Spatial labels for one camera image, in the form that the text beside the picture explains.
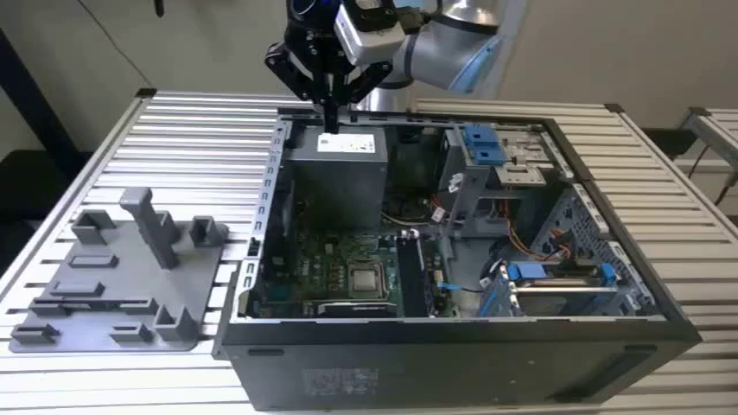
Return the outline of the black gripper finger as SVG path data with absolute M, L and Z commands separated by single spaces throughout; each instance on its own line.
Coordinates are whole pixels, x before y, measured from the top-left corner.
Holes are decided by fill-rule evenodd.
M 365 99 L 370 91 L 381 84 L 383 79 L 391 73 L 393 64 L 389 61 L 373 63 L 366 67 L 357 78 L 349 80 L 351 70 L 354 70 L 354 66 L 349 64 L 343 66 L 338 72 L 334 72 L 332 132 L 339 132 L 339 110 L 349 104 L 358 104 Z
M 326 132 L 334 131 L 334 107 L 330 103 L 326 79 L 312 79 L 292 62 L 292 55 L 283 42 L 267 48 L 264 64 L 292 94 L 303 101 L 310 100 L 322 110 Z

